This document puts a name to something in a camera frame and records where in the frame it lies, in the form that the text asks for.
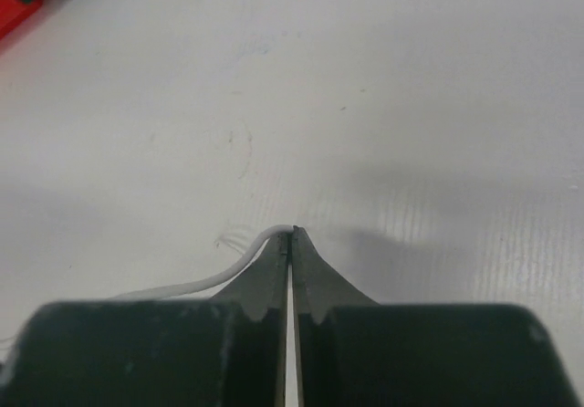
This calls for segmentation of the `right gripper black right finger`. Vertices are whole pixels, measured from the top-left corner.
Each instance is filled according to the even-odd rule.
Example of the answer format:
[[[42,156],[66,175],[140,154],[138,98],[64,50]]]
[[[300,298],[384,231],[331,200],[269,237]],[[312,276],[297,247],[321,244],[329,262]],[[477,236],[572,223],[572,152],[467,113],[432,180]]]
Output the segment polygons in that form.
[[[295,227],[290,266],[303,406],[577,406],[547,330],[508,304],[381,304]]]

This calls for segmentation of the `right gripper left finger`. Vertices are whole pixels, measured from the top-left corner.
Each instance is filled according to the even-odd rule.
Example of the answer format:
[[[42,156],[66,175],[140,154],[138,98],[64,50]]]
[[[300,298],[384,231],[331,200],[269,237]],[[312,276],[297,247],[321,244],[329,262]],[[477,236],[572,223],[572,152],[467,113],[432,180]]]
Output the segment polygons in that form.
[[[205,280],[40,307],[1,366],[1,403],[283,405],[291,235],[265,230]]]

